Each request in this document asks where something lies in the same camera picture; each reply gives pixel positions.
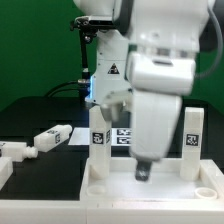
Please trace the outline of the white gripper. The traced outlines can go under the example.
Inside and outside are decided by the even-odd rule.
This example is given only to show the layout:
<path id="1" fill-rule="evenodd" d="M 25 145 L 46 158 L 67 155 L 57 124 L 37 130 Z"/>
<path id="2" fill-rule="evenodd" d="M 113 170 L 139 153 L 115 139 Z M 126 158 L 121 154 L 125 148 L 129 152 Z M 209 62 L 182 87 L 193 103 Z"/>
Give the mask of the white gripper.
<path id="1" fill-rule="evenodd" d="M 130 154 L 138 160 L 137 181 L 147 182 L 151 161 L 159 161 L 167 155 L 181 106 L 180 96 L 133 91 Z"/>

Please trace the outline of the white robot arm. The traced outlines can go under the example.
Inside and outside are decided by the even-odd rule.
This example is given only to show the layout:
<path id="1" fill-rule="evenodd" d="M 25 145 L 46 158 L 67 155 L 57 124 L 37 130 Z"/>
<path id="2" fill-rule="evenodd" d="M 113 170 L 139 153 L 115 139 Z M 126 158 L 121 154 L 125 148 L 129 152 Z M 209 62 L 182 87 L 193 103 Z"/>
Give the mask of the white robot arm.
<path id="1" fill-rule="evenodd" d="M 73 0 L 85 39 L 98 38 L 97 66 L 87 100 L 106 120 L 131 112 L 130 155 L 135 178 L 149 179 L 152 164 L 170 148 L 196 72 L 196 55 L 223 50 L 224 0 Z"/>

